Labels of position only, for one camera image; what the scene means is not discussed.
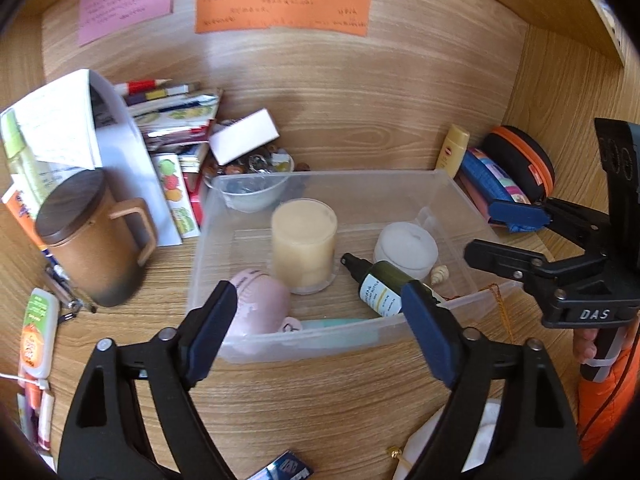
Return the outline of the dark green spray bottle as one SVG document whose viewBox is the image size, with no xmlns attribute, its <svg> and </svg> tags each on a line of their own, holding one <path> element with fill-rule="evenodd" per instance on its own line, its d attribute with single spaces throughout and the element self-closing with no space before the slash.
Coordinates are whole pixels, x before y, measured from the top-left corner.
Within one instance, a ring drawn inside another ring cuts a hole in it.
<svg viewBox="0 0 640 480">
<path fill-rule="evenodd" d="M 388 318 L 401 312 L 401 289 L 412 276 L 386 260 L 372 263 L 350 252 L 341 256 L 341 264 L 357 282 L 360 300 L 376 314 Z"/>
</svg>

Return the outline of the pink round timer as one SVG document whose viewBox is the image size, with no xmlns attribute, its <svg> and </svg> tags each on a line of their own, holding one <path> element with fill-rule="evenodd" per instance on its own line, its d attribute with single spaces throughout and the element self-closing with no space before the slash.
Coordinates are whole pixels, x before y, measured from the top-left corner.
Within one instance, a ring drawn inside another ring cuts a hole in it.
<svg viewBox="0 0 640 480">
<path fill-rule="evenodd" d="M 228 335 L 248 337 L 297 332 L 302 323 L 290 315 L 292 301 L 288 288 L 259 269 L 245 269 L 231 279 L 238 306 Z"/>
</svg>

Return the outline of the mint green eraser case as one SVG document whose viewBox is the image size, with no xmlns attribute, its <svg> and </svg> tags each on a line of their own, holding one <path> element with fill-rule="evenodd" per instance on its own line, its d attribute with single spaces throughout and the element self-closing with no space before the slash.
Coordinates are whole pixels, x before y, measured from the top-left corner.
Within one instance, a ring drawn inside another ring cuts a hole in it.
<svg viewBox="0 0 640 480">
<path fill-rule="evenodd" d="M 303 330 L 323 330 L 336 326 L 360 323 L 361 318 L 320 318 L 320 320 L 306 320 L 300 322 Z"/>
</svg>

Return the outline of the black orange zip case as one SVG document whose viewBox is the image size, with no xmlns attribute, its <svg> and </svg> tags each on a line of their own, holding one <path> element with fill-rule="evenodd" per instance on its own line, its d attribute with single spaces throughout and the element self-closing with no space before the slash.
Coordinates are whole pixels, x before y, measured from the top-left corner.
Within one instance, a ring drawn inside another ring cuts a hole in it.
<svg viewBox="0 0 640 480">
<path fill-rule="evenodd" d="M 490 130 L 480 149 L 525 193 L 532 203 L 544 202 L 555 187 L 555 170 L 544 149 L 526 132 L 511 125 Z"/>
</svg>

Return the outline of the small seashell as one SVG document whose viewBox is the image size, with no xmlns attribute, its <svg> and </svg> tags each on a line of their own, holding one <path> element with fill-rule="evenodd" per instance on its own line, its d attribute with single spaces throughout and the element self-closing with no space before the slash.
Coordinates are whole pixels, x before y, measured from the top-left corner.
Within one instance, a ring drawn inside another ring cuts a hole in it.
<svg viewBox="0 0 640 480">
<path fill-rule="evenodd" d="M 449 278 L 449 269 L 446 264 L 434 266 L 430 273 L 430 284 L 436 286 L 445 283 Z"/>
</svg>

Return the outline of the orange green cream tube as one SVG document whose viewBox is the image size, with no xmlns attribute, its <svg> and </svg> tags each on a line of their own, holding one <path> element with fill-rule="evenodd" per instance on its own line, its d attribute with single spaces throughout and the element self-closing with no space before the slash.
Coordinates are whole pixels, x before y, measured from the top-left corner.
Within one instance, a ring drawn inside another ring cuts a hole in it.
<svg viewBox="0 0 640 480">
<path fill-rule="evenodd" d="M 26 374 L 37 379 L 50 375 L 60 302 L 41 288 L 34 288 L 27 301 L 21 342 L 20 361 Z"/>
</svg>

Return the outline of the white round jar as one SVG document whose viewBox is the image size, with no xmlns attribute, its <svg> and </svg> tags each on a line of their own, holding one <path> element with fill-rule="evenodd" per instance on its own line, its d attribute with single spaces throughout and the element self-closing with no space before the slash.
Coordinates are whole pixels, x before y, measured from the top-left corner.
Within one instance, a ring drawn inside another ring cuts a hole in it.
<svg viewBox="0 0 640 480">
<path fill-rule="evenodd" d="M 373 261 L 387 261 L 405 274 L 423 281 L 434 268 L 439 251 L 434 237 L 411 222 L 393 222 L 382 229 Z"/>
</svg>

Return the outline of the silver pen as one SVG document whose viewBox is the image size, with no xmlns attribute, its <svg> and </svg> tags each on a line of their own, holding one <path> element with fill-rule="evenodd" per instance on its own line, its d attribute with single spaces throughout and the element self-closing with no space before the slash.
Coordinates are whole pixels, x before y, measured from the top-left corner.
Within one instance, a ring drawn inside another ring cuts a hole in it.
<svg viewBox="0 0 640 480">
<path fill-rule="evenodd" d="M 91 313 L 96 313 L 98 307 L 87 295 L 70 284 L 69 280 L 58 275 L 52 264 L 48 263 L 46 265 L 44 275 L 46 276 L 46 283 L 60 295 L 62 301 L 69 309 L 76 311 L 85 309 Z"/>
</svg>

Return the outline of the blue Max staples box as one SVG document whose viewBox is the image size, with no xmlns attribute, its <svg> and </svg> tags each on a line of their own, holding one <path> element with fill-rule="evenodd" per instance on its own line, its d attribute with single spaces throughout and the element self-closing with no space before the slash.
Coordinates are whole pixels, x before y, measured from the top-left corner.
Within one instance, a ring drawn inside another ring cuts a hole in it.
<svg viewBox="0 0 640 480">
<path fill-rule="evenodd" d="M 280 456 L 254 472 L 247 480 L 306 480 L 314 470 L 293 451 L 287 450 Z"/>
</svg>

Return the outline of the orange sunscreen tube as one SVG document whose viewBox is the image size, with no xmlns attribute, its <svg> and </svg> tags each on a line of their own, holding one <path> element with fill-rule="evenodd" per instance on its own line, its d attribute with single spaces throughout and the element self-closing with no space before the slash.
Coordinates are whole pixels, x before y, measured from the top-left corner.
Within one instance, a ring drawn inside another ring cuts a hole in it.
<svg viewBox="0 0 640 480">
<path fill-rule="evenodd" d="M 15 184 L 12 184 L 2 195 L 2 204 L 6 206 L 6 209 L 12 214 L 12 217 L 40 252 L 45 252 L 47 246 L 36 233 L 35 221 L 26 208 L 21 192 Z"/>
</svg>

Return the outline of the white cardboard box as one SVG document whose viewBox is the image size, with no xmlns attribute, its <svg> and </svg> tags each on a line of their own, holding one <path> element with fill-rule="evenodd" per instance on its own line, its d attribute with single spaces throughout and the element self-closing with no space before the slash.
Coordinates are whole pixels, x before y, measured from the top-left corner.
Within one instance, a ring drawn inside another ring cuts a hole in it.
<svg viewBox="0 0 640 480">
<path fill-rule="evenodd" d="M 224 166 L 280 136 L 268 110 L 262 108 L 218 129 L 209 137 L 209 146 L 216 162 Z"/>
</svg>

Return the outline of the white folded paper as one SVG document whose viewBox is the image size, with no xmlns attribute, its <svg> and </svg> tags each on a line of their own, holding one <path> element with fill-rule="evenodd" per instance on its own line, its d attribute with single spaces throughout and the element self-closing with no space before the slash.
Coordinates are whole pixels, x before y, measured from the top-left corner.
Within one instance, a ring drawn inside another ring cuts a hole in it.
<svg viewBox="0 0 640 480">
<path fill-rule="evenodd" d="M 1 116 L 9 108 L 35 158 L 50 168 L 50 193 L 81 170 L 101 168 L 116 200 L 146 201 L 160 246 L 181 243 L 142 134 L 104 77 L 76 70 L 30 92 Z"/>
</svg>

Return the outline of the stack of booklets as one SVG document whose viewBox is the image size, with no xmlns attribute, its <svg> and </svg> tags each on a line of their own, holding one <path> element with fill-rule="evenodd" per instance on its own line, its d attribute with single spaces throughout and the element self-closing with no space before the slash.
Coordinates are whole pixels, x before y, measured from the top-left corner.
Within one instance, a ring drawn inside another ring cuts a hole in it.
<svg viewBox="0 0 640 480">
<path fill-rule="evenodd" d="M 128 94 L 124 101 L 149 155 L 176 155 L 183 172 L 197 174 L 208 159 L 208 139 L 223 96 L 221 88 L 164 80 L 160 88 Z"/>
</svg>

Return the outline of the red white pencil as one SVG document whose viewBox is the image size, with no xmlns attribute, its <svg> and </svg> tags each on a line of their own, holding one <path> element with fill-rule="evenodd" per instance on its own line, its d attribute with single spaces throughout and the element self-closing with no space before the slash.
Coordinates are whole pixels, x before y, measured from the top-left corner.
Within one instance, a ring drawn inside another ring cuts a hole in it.
<svg viewBox="0 0 640 480">
<path fill-rule="evenodd" d="M 170 79 L 145 79 L 121 82 L 120 84 L 114 84 L 113 88 L 120 96 L 132 96 L 140 92 L 158 89 L 168 82 L 170 82 Z"/>
</svg>

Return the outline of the pink sticky note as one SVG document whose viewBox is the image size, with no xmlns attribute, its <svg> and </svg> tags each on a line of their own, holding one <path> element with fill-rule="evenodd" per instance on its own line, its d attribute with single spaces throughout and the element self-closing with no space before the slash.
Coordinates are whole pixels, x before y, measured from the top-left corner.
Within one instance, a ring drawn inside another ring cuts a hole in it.
<svg viewBox="0 0 640 480">
<path fill-rule="evenodd" d="M 78 46 L 171 14 L 172 0 L 79 0 Z"/>
</svg>

